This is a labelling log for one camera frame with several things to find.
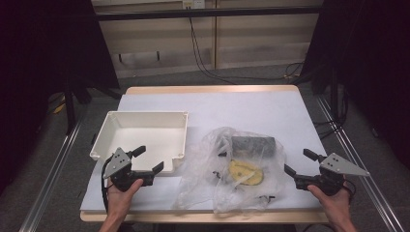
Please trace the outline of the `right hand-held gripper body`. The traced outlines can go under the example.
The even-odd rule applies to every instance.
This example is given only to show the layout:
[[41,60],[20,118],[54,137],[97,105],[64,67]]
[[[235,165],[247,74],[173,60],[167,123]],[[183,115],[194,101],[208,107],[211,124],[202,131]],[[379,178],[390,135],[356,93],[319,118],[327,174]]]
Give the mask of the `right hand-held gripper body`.
[[322,162],[319,162],[318,175],[297,174],[294,181],[297,189],[307,190],[309,185],[314,185],[326,195],[333,196],[344,187],[345,175],[367,177],[370,173],[336,153],[331,153]]

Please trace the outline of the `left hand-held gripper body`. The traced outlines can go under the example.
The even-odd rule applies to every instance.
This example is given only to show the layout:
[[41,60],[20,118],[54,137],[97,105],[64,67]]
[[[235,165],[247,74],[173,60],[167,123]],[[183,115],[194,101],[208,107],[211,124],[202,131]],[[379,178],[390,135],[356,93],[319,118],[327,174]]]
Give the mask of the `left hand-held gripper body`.
[[154,182],[153,171],[132,171],[132,159],[118,147],[112,156],[105,161],[102,168],[102,190],[106,189],[105,179],[110,179],[112,184],[120,191],[126,191],[137,179],[143,180],[143,187],[151,186]]

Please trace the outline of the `white plastic box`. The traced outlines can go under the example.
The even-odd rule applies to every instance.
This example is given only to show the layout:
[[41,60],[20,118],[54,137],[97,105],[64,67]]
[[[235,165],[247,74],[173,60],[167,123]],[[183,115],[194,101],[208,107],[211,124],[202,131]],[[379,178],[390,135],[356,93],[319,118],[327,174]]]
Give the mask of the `white plastic box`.
[[150,170],[164,163],[162,175],[171,174],[185,156],[187,112],[109,111],[90,152],[93,160],[104,162],[120,147],[125,152],[146,147],[132,159],[132,170]]

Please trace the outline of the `grey block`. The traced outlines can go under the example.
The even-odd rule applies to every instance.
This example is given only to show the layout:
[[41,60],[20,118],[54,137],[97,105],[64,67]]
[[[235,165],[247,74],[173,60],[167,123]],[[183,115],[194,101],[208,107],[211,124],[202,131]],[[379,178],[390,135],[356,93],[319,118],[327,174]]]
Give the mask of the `grey block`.
[[273,137],[233,136],[232,153],[236,158],[262,159],[272,157],[276,152]]

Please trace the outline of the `clear plastic bag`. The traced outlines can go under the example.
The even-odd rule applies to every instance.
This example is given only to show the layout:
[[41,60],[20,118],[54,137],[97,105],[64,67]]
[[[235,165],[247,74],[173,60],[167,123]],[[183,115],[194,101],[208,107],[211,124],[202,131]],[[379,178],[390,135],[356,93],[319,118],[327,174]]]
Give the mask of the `clear plastic bag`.
[[[236,158],[232,153],[233,136],[272,137],[249,131],[224,127],[212,130],[190,147],[184,163],[185,170],[178,187],[174,209],[189,209],[207,201],[219,213],[244,210],[264,210],[284,188],[286,154],[276,141],[276,152],[262,159]],[[264,179],[257,186],[245,186],[228,173],[232,160],[243,160],[261,168]]]

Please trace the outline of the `yellow round sponge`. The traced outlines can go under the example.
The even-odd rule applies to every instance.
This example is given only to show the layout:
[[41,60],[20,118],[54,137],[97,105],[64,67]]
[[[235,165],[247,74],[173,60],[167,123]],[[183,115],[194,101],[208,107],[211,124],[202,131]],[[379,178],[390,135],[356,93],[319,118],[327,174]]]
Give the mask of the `yellow round sponge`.
[[238,159],[233,159],[228,166],[228,173],[234,181],[245,186],[257,186],[264,179],[263,170],[256,165]]

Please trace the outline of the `person's left hand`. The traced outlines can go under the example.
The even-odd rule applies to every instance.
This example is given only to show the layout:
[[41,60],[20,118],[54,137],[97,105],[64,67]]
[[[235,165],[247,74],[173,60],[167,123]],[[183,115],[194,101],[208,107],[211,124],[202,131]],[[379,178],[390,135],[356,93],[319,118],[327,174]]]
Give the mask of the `person's left hand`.
[[143,184],[142,179],[137,179],[126,191],[117,189],[111,181],[108,181],[107,189],[108,211],[107,217],[123,221],[131,207],[132,198]]

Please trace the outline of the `person's right hand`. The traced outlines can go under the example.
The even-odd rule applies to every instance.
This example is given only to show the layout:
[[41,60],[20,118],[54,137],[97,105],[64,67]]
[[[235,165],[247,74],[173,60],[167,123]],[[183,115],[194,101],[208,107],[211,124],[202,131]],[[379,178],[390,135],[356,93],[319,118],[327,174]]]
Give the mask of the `person's right hand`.
[[325,215],[330,220],[343,220],[350,217],[349,193],[341,189],[333,196],[326,195],[319,187],[309,185],[307,189],[319,200]]

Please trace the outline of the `black stand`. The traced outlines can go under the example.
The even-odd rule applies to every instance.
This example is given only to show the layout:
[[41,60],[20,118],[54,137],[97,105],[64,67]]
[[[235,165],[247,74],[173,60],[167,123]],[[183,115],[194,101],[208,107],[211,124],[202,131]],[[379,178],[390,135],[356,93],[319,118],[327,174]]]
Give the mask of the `black stand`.
[[64,96],[65,105],[68,118],[68,126],[66,135],[69,135],[76,126],[75,111],[73,106],[73,98],[77,98],[81,104],[88,104],[91,102],[92,97],[88,92],[88,88],[94,88],[101,93],[110,96],[115,100],[120,100],[122,95],[110,90],[107,87],[103,87],[95,81],[87,78],[69,78],[65,80]]

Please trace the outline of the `black curtain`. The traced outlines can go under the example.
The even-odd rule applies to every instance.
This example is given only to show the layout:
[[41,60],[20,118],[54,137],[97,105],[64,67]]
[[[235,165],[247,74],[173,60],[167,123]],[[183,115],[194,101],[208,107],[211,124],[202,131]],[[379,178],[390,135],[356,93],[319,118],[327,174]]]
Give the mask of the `black curtain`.
[[0,194],[27,160],[48,99],[119,86],[91,0],[0,0]]
[[324,0],[302,76],[335,76],[410,169],[410,0]]

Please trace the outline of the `black horizontal bar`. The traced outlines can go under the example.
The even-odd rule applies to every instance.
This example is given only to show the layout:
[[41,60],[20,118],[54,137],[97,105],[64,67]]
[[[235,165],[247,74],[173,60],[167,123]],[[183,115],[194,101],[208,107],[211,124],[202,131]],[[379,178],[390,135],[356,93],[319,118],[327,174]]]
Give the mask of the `black horizontal bar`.
[[98,21],[112,20],[139,20],[139,19],[170,19],[194,18],[215,16],[242,16],[242,15],[305,15],[318,14],[320,6],[294,6],[269,8],[228,8],[202,10],[172,10],[150,12],[100,13],[96,14]]

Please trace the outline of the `metal floor rail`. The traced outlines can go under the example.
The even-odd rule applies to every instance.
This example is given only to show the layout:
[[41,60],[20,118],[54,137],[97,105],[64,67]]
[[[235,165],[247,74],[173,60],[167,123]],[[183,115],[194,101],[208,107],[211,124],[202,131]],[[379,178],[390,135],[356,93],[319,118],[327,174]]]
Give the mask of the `metal floor rail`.
[[57,154],[57,157],[50,171],[48,172],[42,188],[37,195],[35,202],[30,208],[25,220],[21,224],[18,232],[36,232],[43,217],[48,201],[51,197],[51,194],[55,188],[57,181],[59,180],[62,169],[71,152],[73,144],[75,143],[81,125],[82,119],[78,120],[74,124],[72,131],[66,136],[64,143],[59,150],[59,153]]
[[[348,159],[354,164],[357,164],[363,169],[367,169],[362,161],[360,154],[349,139],[347,133],[342,126],[334,122],[334,117],[331,114],[331,107],[323,96],[317,97],[317,102],[321,107],[327,120],[330,120],[331,128],[337,137],[337,140],[347,155]],[[380,217],[383,219],[389,232],[405,232],[404,227],[400,223],[395,214],[394,209],[385,198],[380,188],[376,185],[372,177],[360,177],[360,181],[364,186],[367,195],[371,199]]]

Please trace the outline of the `wooden wall panel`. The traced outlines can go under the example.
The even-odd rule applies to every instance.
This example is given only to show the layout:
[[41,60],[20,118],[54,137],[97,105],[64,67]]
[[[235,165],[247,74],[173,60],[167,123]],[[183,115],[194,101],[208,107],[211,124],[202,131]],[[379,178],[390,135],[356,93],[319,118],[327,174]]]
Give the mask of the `wooden wall panel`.
[[[96,13],[184,10],[183,0],[91,0]],[[321,6],[323,0],[205,0],[204,9]],[[302,61],[317,14],[140,19],[100,23],[118,77]]]

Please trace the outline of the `white wall socket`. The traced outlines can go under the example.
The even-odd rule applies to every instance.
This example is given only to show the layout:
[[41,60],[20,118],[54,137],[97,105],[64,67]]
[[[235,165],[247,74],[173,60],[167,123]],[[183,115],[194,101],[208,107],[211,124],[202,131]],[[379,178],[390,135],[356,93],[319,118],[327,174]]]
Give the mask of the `white wall socket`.
[[183,0],[182,3],[185,10],[202,10],[205,8],[205,0]]

